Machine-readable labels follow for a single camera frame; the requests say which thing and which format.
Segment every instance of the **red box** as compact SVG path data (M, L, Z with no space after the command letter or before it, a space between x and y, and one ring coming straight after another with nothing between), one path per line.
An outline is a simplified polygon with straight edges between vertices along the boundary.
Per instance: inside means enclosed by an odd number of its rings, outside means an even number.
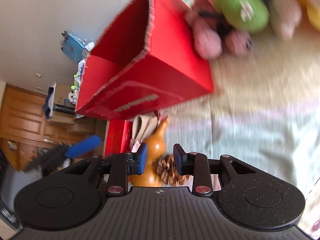
M126 120L110 120L106 136L106 147L103 158L110 155L130 152L132 122Z
M213 91L181 0L133 0L87 59L76 112L128 119Z

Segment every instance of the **brown pine cone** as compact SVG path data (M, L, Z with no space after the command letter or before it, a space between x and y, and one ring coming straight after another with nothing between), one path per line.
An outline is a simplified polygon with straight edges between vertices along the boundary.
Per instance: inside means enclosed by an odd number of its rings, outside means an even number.
M173 154L168 154L159 160L157 174L165 184L171 186L183 185L190 178L190 175L181 176L178 174L173 162Z

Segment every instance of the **ribbed gray panel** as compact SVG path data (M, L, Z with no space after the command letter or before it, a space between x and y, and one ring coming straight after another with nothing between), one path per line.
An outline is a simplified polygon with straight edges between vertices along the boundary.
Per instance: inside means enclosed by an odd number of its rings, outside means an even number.
M298 228L259 232L225 218L209 198L192 195L187 187L132 189L111 198L92 220L65 231L25 228L14 240L299 240L309 239Z

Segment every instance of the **ceiling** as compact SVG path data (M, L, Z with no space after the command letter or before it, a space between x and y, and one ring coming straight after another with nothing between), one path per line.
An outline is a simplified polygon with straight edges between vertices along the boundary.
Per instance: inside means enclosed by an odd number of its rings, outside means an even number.
M61 33L96 41L128 1L0 0L0 80L43 93L54 82L72 85L77 67L60 49Z

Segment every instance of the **silver screw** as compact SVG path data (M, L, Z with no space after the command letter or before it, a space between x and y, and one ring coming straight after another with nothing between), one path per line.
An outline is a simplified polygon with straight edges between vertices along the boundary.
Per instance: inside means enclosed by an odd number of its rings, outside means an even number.
M196 187L195 191L200 194L207 194L211 191L211 189L208 186L201 185L201 186Z
M108 192L112 194L119 194L123 191L123 188L121 186L111 186L108 188Z

